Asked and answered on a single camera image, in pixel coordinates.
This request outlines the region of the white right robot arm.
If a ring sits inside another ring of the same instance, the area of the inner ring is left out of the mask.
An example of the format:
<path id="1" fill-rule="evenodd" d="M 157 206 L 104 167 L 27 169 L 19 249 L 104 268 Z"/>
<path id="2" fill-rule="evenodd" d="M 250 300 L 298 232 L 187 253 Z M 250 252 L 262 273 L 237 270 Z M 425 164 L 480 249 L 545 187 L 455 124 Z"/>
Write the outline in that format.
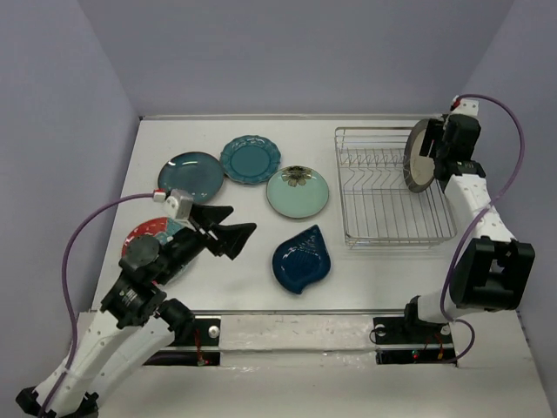
<path id="1" fill-rule="evenodd" d="M 534 247 L 516 239 L 489 195 L 486 173 L 472 159 L 479 136 L 475 117 L 451 113 L 421 119 L 406 141 L 403 176 L 408 190 L 422 193 L 438 183 L 465 228 L 441 289 L 406 304 L 400 330 L 408 340 L 423 340 L 434 325 L 457 322 L 467 314 L 513 311 L 525 292 Z"/>

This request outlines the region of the cream plate with grey rim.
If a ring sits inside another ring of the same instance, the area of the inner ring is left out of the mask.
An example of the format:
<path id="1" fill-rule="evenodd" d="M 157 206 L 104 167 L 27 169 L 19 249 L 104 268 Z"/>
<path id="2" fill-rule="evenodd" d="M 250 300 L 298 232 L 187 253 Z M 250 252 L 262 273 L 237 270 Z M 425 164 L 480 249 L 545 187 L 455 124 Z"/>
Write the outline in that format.
<path id="1" fill-rule="evenodd" d="M 414 193 L 425 191 L 434 180 L 434 162 L 419 154 L 429 120 L 420 120 L 408 135 L 403 158 L 403 177 L 407 188 Z"/>

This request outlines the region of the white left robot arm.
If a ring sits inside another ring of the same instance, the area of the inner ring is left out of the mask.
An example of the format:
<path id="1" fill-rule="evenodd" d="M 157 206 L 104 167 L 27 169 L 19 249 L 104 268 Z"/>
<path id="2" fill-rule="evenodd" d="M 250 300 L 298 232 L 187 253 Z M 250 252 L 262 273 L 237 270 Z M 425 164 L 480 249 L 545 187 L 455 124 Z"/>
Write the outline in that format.
<path id="1" fill-rule="evenodd" d="M 230 206 L 194 205 L 166 242 L 134 237 L 118 262 L 120 274 L 90 325 L 72 342 L 57 369 L 22 389 L 17 405 L 34 417 L 92 417 L 98 401 L 161 348 L 182 344 L 195 329 L 194 313 L 162 287 L 203 251 L 234 260 L 255 232 L 254 223 L 224 224 Z"/>

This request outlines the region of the dark teal round plate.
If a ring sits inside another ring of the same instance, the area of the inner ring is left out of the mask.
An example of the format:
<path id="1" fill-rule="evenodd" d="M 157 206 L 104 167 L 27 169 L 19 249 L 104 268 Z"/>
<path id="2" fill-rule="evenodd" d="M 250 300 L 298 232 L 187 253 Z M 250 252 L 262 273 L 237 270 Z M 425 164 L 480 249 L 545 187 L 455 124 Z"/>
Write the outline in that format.
<path id="1" fill-rule="evenodd" d="M 224 183 L 220 162 L 205 152 L 185 152 L 167 161 L 158 174 L 158 188 L 188 192 L 194 202 L 205 204 L 214 198 Z"/>

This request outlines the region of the red and teal plate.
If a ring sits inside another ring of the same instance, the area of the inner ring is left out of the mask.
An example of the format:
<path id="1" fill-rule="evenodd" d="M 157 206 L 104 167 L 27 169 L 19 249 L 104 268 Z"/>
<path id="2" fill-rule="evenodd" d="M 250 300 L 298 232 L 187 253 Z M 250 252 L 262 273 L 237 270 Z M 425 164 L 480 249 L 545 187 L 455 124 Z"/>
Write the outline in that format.
<path id="1" fill-rule="evenodd" d="M 156 218 L 136 227 L 127 237 L 118 266 L 121 273 L 118 278 L 125 278 L 134 284 L 148 286 L 166 286 L 179 274 L 156 274 L 155 261 L 158 256 L 158 242 L 165 243 L 171 236 L 183 228 L 189 228 L 168 217 Z"/>

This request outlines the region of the navy shell-shaped dish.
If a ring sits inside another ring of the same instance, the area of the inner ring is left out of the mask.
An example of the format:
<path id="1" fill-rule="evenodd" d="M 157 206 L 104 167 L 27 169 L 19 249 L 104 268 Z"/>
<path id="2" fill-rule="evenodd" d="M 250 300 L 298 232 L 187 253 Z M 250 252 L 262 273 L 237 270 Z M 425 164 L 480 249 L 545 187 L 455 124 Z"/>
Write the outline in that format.
<path id="1" fill-rule="evenodd" d="M 272 273 L 288 292 L 302 294 L 304 290 L 331 271 L 332 261 L 318 225 L 281 243 L 272 255 Z"/>

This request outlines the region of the light green flower plate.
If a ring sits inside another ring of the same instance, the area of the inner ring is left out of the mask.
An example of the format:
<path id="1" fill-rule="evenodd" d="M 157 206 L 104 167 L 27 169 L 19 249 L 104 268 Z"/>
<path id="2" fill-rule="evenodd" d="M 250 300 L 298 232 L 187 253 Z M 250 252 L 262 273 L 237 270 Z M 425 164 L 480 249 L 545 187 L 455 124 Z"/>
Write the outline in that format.
<path id="1" fill-rule="evenodd" d="M 329 187 L 315 169 L 290 165 L 275 172 L 267 182 L 266 197 L 271 208 L 291 219 L 310 218 L 329 200 Z"/>

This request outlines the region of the teal scalloped plate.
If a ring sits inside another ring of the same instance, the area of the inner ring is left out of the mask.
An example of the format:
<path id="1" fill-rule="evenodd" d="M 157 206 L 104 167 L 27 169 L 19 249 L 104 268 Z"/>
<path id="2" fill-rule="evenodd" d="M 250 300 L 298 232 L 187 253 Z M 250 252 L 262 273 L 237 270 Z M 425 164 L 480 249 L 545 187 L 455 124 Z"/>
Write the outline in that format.
<path id="1" fill-rule="evenodd" d="M 278 170 L 281 152 L 268 138 L 244 135 L 225 145 L 219 161 L 230 180 L 257 185 L 265 183 Z"/>

